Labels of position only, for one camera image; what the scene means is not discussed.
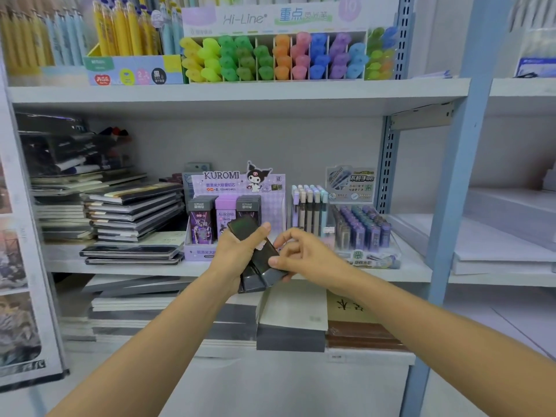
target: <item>person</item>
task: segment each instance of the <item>person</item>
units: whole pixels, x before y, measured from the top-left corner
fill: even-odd
[[[49,417],[158,416],[240,273],[268,237],[240,242],[226,230],[208,270],[155,320],[66,396]],[[393,336],[490,416],[556,415],[556,364],[497,331],[434,306],[343,261],[296,228],[274,243],[270,266],[296,273],[369,308]]]

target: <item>teal box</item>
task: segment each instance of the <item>teal box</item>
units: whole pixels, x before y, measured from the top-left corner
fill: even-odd
[[[91,86],[184,84],[180,55],[86,57]]]

